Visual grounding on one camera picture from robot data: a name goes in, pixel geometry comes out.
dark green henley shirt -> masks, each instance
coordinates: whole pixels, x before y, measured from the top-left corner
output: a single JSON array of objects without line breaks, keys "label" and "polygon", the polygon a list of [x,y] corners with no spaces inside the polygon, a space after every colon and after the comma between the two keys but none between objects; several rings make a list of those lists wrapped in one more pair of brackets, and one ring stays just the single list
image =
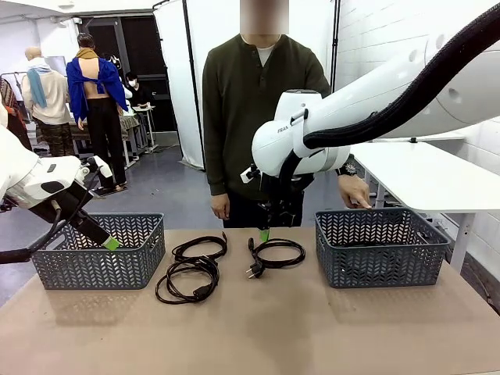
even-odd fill
[{"label": "dark green henley shirt", "polygon": [[262,66],[257,48],[237,35],[210,51],[202,86],[206,173],[212,195],[231,190],[245,198],[266,199],[257,180],[243,184],[240,178],[253,163],[255,132],[274,119],[285,91],[308,89],[329,95],[323,67],[309,48],[286,35]]}]

green tape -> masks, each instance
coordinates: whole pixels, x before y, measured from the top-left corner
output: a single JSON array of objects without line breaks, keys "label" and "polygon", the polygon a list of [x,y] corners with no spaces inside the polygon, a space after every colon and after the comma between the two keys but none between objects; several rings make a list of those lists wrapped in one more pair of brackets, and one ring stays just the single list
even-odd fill
[{"label": "green tape", "polygon": [[270,235],[270,230],[269,229],[261,230],[260,231],[260,241],[262,241],[262,242],[268,242],[269,235]]},{"label": "green tape", "polygon": [[108,250],[110,250],[111,252],[114,252],[115,250],[118,249],[118,247],[120,246],[120,243],[114,237],[109,236],[109,238],[102,245],[105,248],[107,248]]}]

basket rim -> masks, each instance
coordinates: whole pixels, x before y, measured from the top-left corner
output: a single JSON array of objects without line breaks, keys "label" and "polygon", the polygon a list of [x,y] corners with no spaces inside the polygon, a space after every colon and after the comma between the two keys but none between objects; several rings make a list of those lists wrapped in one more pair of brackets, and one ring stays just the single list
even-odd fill
[{"label": "basket rim", "polygon": [[[355,247],[355,248],[349,248],[349,247],[338,247],[338,246],[333,246],[330,244],[330,242],[327,240],[327,236],[325,235],[325,232],[323,228],[321,227],[319,223],[319,216],[321,214],[326,214],[326,213],[341,213],[341,214],[347,214],[347,213],[355,213],[355,212],[388,212],[388,211],[408,211],[412,215],[417,216],[418,220],[420,220],[423,224],[425,224],[429,229],[431,229],[437,236],[441,238],[444,242],[440,242],[438,244],[413,244],[413,245],[385,245],[385,246],[366,246],[366,247]],[[380,249],[380,248],[415,248],[416,246],[418,247],[431,247],[431,246],[449,246],[451,244],[451,241],[449,238],[443,235],[439,230],[431,226],[421,215],[419,215],[416,211],[409,209],[407,207],[389,207],[389,208],[383,208],[383,209],[325,209],[323,211],[318,211],[314,214],[315,218],[315,224],[316,224],[316,229],[320,229],[321,236],[327,240],[328,246],[335,250],[341,250],[341,251],[351,251],[351,250],[372,250],[372,249]]]},{"label": "basket rim", "polygon": [[[99,216],[157,216],[160,220],[158,220],[158,223],[155,225],[155,227],[152,229],[151,232],[154,232],[160,225],[163,225],[163,220],[165,219],[165,214],[160,213],[160,212],[95,212],[95,213],[88,213],[89,216],[91,217],[99,217]],[[47,245],[50,245],[53,241],[55,241],[58,237],[53,238],[50,242],[47,243]],[[40,238],[37,238],[31,245],[35,244]],[[141,250],[144,247],[144,243],[139,246],[138,248],[118,248],[117,250],[108,250],[106,248],[86,248],[86,249],[81,249],[81,250],[56,250],[54,248],[49,249],[49,248],[44,248],[40,249],[37,252],[33,254],[33,257],[36,256],[37,253],[44,253],[44,252],[63,252],[65,254],[70,254],[71,252],[93,252],[93,253],[112,253],[112,254],[120,254],[124,252],[136,252],[138,250]]]}]

light blue scarf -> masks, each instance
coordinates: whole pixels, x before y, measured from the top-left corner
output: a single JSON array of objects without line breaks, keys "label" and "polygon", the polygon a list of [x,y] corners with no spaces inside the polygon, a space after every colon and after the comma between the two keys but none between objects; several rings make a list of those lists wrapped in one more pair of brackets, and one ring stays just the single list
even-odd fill
[{"label": "light blue scarf", "polygon": [[51,70],[44,66],[36,66],[27,71],[28,80],[30,81],[31,95],[33,96],[33,103],[38,104],[42,108],[47,107],[47,100],[45,99],[44,88],[41,85],[40,73],[49,73]]}]

white curtain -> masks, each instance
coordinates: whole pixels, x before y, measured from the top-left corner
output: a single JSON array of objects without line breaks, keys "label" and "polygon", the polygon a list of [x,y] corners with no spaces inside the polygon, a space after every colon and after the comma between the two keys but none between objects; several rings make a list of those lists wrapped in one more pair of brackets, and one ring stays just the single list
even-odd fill
[{"label": "white curtain", "polygon": [[[330,0],[290,0],[289,36],[312,49],[325,69],[325,76],[328,79],[330,79],[333,9]],[[187,0],[187,11],[195,61],[196,89],[202,109],[202,74],[206,57],[211,49],[239,33],[240,2],[239,0]],[[189,163],[200,166],[202,146],[192,93],[182,1],[167,2],[155,11],[155,16],[163,39],[162,50],[168,66],[170,91],[184,158]]]}]

